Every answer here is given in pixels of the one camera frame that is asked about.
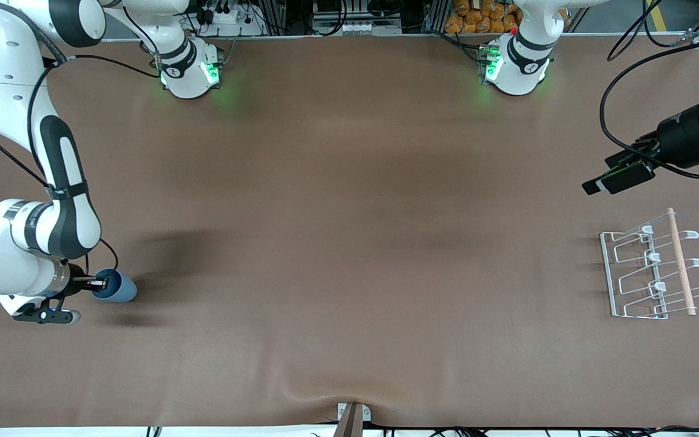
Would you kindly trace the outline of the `blue plastic cup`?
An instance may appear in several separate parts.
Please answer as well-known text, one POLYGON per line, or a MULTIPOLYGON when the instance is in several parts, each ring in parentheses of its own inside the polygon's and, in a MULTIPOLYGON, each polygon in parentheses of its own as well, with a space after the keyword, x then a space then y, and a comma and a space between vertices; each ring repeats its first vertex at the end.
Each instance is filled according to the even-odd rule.
POLYGON ((97 279, 104 280, 104 285, 92 290, 92 295, 105 302, 130 302, 138 295, 138 287, 130 277, 112 268, 99 271, 97 279))

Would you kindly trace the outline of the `pile of orange packets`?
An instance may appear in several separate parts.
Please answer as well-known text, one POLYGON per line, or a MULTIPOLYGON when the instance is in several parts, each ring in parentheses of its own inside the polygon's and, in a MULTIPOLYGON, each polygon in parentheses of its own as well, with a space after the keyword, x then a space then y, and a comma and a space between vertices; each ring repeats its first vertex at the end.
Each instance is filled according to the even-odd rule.
POLYGON ((522 19, 512 0, 451 0, 444 33, 514 33, 522 19))

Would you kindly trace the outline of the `brown table mat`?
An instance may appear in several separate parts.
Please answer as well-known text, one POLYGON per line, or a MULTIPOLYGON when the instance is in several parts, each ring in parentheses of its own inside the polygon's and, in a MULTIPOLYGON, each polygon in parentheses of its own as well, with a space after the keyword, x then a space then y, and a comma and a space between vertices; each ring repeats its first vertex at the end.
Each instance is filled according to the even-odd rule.
POLYGON ((699 232, 699 181, 581 188, 618 151, 606 85, 657 51, 607 62, 613 43, 561 39, 524 97, 436 37, 240 41, 189 101, 95 59, 51 72, 138 296, 70 297, 69 326, 0 307, 0 427, 303 424, 346 401, 397 427, 699 427, 699 299, 611 316, 598 238, 668 208, 699 232))

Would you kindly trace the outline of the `white power strip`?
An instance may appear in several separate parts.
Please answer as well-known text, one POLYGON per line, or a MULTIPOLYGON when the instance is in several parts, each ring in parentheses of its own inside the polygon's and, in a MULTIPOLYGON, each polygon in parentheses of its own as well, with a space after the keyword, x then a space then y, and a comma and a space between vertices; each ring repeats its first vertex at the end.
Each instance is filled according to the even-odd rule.
POLYGON ((196 0, 196 31, 201 37, 252 37, 269 34, 263 12, 249 0, 196 0))

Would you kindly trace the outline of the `metal table edge bracket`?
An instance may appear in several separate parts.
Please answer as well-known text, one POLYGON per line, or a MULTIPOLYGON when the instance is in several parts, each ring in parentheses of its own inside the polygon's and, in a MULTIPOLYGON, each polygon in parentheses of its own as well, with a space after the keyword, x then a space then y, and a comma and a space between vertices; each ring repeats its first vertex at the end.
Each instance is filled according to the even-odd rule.
POLYGON ((361 403, 339 403, 333 437, 363 437, 364 424, 371 422, 371 407, 361 403))

